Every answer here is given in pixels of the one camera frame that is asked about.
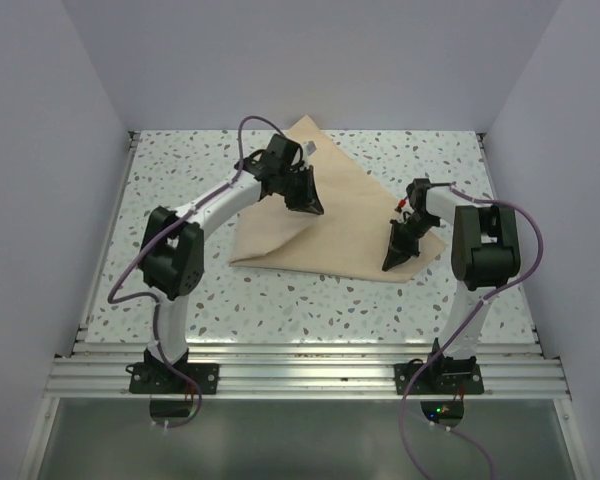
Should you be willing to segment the beige cloth mat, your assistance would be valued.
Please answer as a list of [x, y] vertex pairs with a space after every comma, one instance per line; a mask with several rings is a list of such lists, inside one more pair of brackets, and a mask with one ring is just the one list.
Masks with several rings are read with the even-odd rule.
[[229, 258], [232, 266], [402, 283], [444, 252], [444, 242], [427, 233], [418, 256], [384, 271], [397, 198], [337, 147], [309, 116], [302, 117], [287, 134], [298, 143], [316, 146], [309, 163], [324, 212], [291, 212], [278, 195], [242, 210]]

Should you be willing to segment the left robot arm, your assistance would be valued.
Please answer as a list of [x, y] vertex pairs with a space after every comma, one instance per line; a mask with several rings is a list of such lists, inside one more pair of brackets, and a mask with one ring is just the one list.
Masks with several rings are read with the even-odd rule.
[[269, 196], [280, 196], [291, 212], [324, 213], [305, 149], [281, 134], [235, 169], [194, 201], [175, 210], [158, 207], [149, 216], [142, 243], [146, 255], [139, 268], [156, 297], [148, 351], [159, 361], [152, 379], [165, 392], [177, 392], [187, 383], [188, 369], [181, 362], [188, 352], [188, 296], [204, 274], [206, 240], [231, 217]]

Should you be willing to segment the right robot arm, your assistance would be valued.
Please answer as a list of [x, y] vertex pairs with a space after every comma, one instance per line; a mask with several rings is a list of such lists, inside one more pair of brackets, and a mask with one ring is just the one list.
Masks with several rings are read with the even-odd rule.
[[503, 291], [521, 267], [516, 210], [503, 202], [471, 200], [450, 183], [417, 178], [396, 206], [382, 270], [418, 257], [424, 236], [443, 222], [452, 227], [451, 270], [457, 281], [447, 324], [434, 340], [425, 379], [448, 392], [475, 361], [489, 297]]

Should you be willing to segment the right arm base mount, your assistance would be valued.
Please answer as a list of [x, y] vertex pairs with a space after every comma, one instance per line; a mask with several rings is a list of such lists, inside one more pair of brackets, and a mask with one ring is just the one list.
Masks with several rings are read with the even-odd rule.
[[445, 353], [435, 360], [441, 350], [434, 340], [427, 361], [416, 358], [393, 366], [396, 393], [403, 395], [412, 384], [409, 394], [415, 395], [482, 395], [485, 393], [480, 366], [475, 355], [456, 359]]

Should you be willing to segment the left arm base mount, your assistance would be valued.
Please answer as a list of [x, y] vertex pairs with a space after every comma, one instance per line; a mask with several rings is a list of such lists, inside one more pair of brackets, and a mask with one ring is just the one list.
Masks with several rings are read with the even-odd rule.
[[217, 363], [190, 363], [185, 353], [169, 368], [148, 350], [143, 360], [127, 365], [130, 375], [128, 391], [132, 394], [185, 394], [215, 395], [220, 378]]

